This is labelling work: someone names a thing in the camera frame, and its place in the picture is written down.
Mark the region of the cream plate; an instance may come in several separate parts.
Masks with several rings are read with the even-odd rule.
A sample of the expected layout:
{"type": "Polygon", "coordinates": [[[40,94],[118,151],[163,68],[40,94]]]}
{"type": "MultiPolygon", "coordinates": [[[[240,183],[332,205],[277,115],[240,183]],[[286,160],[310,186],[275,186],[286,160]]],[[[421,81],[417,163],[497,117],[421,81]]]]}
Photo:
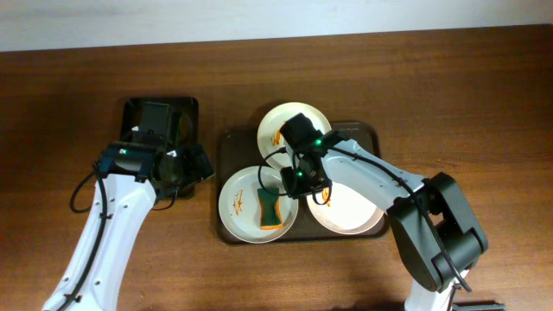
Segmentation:
{"type": "Polygon", "coordinates": [[[315,195],[310,194],[307,204],[315,219],[325,228],[342,235],[357,235],[376,226],[384,213],[361,194],[334,182],[332,190],[325,188],[315,195]]]}
{"type": "Polygon", "coordinates": [[[262,119],[257,129],[257,146],[262,158],[285,146],[285,140],[279,132],[290,118],[302,113],[323,134],[332,127],[327,118],[315,107],[300,102],[288,102],[270,110],[262,119]]]}
{"type": "Polygon", "coordinates": [[[241,242],[263,244],[277,240],[294,224],[299,211],[298,200],[281,197],[278,201],[282,218],[280,227],[261,228],[262,206],[257,191],[261,189],[259,166],[243,168],[231,176],[219,193],[219,216],[224,227],[241,242]]]}

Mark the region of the cream plate back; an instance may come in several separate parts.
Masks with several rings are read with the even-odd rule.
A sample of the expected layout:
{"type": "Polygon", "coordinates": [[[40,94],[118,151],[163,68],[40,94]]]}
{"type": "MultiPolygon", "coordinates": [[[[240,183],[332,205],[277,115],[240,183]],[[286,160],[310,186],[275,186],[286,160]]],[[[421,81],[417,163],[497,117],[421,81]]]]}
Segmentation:
{"type": "Polygon", "coordinates": [[[290,118],[302,113],[323,134],[332,127],[327,118],[315,107],[300,102],[288,102],[270,110],[262,119],[257,129],[257,146],[262,158],[285,146],[285,140],[279,132],[290,118]]]}

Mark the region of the green orange sponge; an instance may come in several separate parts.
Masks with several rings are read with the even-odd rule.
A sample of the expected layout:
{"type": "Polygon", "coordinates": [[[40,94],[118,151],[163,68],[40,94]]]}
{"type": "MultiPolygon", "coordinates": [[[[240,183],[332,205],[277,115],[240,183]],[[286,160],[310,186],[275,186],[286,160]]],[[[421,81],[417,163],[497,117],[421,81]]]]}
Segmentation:
{"type": "Polygon", "coordinates": [[[263,188],[257,190],[257,197],[260,205],[260,229],[274,230],[283,227],[279,197],[263,188]]]}

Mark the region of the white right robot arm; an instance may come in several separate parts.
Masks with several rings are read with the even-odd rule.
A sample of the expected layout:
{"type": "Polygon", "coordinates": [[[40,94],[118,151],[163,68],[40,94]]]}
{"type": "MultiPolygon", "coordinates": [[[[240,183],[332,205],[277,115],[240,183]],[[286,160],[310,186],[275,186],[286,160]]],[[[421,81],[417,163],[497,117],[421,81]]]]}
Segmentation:
{"type": "Polygon", "coordinates": [[[334,183],[351,188],[388,218],[405,268],[413,278],[406,310],[452,310],[454,294],[489,243],[461,188],[450,175],[414,175],[332,130],[280,130],[292,165],[282,171],[294,199],[316,196],[334,183]]]}

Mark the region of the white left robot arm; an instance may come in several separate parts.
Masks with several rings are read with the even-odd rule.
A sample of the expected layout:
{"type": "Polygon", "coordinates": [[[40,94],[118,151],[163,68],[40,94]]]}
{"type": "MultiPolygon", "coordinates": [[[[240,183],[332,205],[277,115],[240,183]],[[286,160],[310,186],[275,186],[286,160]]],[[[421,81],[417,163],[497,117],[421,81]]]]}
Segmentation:
{"type": "Polygon", "coordinates": [[[114,310],[137,234],[165,198],[210,178],[213,167],[199,145],[167,148],[112,143],[93,165],[91,210],[46,310],[114,310]]]}

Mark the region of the brown serving tray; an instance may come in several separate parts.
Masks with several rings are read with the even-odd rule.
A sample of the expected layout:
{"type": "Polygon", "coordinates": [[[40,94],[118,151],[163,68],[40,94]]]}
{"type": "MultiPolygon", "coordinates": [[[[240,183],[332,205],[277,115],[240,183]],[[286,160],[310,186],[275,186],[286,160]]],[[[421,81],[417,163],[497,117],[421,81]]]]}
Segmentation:
{"type": "Polygon", "coordinates": [[[329,240],[375,239],[384,236],[390,226],[385,216],[374,216],[368,229],[353,235],[332,232],[320,224],[310,212],[305,199],[284,199],[283,227],[275,230],[259,228],[259,204],[257,199],[257,169],[263,163],[257,147],[257,130],[237,128],[220,138],[216,164],[217,207],[214,228],[219,239],[228,245],[289,244],[329,240]],[[246,186],[245,207],[235,214],[231,188],[246,186]]]}

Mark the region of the black water basin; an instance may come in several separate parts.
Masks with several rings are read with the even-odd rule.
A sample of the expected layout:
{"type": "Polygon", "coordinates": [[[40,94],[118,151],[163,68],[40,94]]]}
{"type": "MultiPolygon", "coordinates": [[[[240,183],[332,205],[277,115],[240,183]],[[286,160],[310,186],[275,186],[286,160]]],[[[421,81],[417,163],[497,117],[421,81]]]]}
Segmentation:
{"type": "Polygon", "coordinates": [[[120,138],[108,148],[111,160],[106,165],[106,172],[132,175],[136,182],[147,181],[151,184],[152,170],[158,156],[180,147],[192,147],[198,144],[197,134],[194,131],[197,124],[198,102],[195,98],[161,97],[127,100],[120,138]],[[138,129],[143,104],[146,102],[169,105],[170,113],[165,135],[150,134],[138,129]]]}

